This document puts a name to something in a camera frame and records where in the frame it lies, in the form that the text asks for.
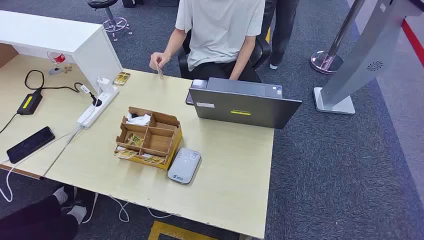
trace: black cable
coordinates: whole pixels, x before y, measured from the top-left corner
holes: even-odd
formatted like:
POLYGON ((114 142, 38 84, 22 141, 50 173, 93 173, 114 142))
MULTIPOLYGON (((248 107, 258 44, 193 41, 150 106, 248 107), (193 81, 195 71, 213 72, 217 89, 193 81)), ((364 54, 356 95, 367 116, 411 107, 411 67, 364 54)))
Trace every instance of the black cable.
POLYGON ((83 85, 81 82, 75 82, 74 84, 73 84, 73 87, 74 88, 71 88, 71 87, 68 87, 68 86, 59 86, 59 87, 44 87, 44 73, 42 72, 42 71, 39 71, 39 70, 35 70, 35 69, 33 69, 33 70, 31 70, 31 71, 29 71, 27 74, 26 74, 26 77, 25 77, 25 81, 24 81, 24 83, 25 83, 25 86, 28 88, 28 89, 31 89, 31 90, 44 90, 44 89, 70 89, 70 90, 72 90, 72 91, 74 91, 74 92, 76 92, 76 93, 79 93, 80 91, 78 90, 78 88, 77 88, 77 85, 83 85), (28 86, 28 84, 27 84, 27 81, 28 81, 28 77, 30 76, 30 74, 32 73, 32 72, 39 72, 40 74, 41 74, 41 77, 42 77, 42 83, 41 83, 41 86, 40 87, 38 87, 38 88, 32 88, 32 87, 30 87, 30 86, 28 86))
POLYGON ((9 122, 6 124, 6 126, 3 127, 3 129, 0 131, 0 134, 8 127, 8 125, 12 122, 13 118, 18 115, 18 113, 15 113, 13 117, 9 120, 9 122))

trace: speaker grille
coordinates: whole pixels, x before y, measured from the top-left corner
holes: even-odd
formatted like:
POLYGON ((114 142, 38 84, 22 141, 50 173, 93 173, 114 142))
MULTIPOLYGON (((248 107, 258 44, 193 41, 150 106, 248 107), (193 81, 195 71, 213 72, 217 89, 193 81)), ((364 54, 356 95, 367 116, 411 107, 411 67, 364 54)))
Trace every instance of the speaker grille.
POLYGON ((383 67, 383 63, 381 61, 373 61, 366 67, 369 72, 375 72, 380 70, 383 67))

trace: black pants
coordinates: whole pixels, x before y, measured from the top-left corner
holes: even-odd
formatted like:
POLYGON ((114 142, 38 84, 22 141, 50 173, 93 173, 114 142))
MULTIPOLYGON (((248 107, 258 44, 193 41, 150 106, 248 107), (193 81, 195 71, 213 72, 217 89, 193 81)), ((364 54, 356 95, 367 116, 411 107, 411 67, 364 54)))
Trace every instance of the black pants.
MULTIPOLYGON (((205 62, 195 67, 190 72, 191 79, 209 80, 210 77, 229 79, 236 61, 229 63, 205 62)), ((248 62, 238 77, 240 81, 260 83, 261 80, 257 77, 252 65, 248 62)))
POLYGON ((277 66, 281 63, 295 23, 299 0, 266 0, 260 37, 265 39, 275 11, 275 29, 272 34, 272 52, 269 63, 277 66))
POLYGON ((0 219, 0 239, 72 240, 78 222, 72 215, 61 215, 54 195, 0 219))

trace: office chair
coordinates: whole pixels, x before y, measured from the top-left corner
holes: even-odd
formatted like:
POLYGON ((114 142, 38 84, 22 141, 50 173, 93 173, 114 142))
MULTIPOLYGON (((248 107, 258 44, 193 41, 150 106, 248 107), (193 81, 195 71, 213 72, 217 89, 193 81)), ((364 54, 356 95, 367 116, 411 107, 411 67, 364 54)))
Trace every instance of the office chair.
POLYGON ((106 10, 108 20, 103 22, 104 30, 108 33, 112 33, 113 41, 118 41, 118 38, 115 36, 115 33, 121 31, 122 29, 127 29, 128 34, 132 35, 133 32, 130 30, 130 25, 127 23, 127 20, 123 17, 114 17, 112 15, 110 6, 117 3, 118 0, 87 0, 87 3, 90 7, 97 9, 106 10))
MULTIPOLYGON (((190 72, 189 72, 189 64, 187 63, 187 55, 190 53, 190 40, 192 38, 192 31, 187 32, 187 37, 185 38, 184 42, 182 43, 182 47, 178 50, 178 64, 179 64, 179 71, 181 73, 181 77, 183 79, 190 79, 190 72)), ((267 58, 271 54, 271 47, 268 44, 268 42, 261 38, 256 38, 256 44, 254 46, 254 49, 252 51, 252 54, 250 55, 250 63, 253 67, 253 69, 257 69, 261 64, 267 60, 267 58)))

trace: laptop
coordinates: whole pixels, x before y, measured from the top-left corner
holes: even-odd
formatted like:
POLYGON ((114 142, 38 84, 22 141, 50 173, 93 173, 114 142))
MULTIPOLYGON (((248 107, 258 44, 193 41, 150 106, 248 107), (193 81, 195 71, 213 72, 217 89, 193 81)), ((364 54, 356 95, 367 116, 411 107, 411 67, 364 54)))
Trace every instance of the laptop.
POLYGON ((224 122, 282 129, 302 104, 283 98, 282 86, 209 78, 189 88, 197 116, 224 122))

